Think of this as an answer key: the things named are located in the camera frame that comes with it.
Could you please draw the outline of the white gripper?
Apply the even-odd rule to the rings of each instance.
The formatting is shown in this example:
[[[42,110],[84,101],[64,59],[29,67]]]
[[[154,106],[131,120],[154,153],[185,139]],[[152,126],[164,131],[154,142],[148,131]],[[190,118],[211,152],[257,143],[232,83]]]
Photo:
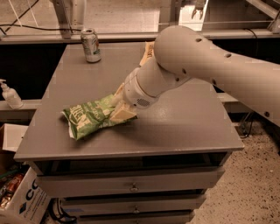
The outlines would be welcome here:
[[[115,107],[115,110],[109,117],[110,121],[120,123],[133,118],[137,115],[137,112],[133,107],[138,109],[147,109],[158,100],[157,97],[146,94],[140,87],[140,84],[137,80],[137,74],[139,70],[139,67],[134,69],[126,77],[124,84],[122,83],[114,93],[110,105]],[[122,98],[129,105],[125,102],[118,103]]]

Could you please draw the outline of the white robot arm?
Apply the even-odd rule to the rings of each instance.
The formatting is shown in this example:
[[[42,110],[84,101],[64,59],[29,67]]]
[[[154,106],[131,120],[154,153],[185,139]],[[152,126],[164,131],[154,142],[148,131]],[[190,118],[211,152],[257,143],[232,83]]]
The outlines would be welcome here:
[[[117,89],[111,105],[128,117],[146,109],[161,94],[191,79],[206,81],[280,126],[280,65],[228,52],[184,26],[162,30],[154,55],[134,69]]]

